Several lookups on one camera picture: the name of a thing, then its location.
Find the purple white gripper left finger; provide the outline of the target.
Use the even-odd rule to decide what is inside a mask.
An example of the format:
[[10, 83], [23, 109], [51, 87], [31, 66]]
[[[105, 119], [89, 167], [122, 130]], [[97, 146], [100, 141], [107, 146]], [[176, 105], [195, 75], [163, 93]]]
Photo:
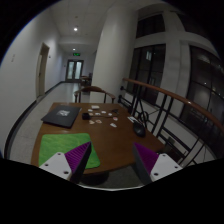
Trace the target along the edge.
[[78, 184], [91, 154], [91, 143], [84, 143], [67, 153], [57, 152], [40, 168]]

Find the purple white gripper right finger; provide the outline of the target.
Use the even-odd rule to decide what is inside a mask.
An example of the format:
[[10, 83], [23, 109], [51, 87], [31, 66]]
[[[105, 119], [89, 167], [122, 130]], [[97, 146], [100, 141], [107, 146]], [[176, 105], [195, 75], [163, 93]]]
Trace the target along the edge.
[[132, 151], [136, 162], [137, 175], [144, 185], [182, 169], [166, 153], [157, 154], [139, 143], [133, 144]]

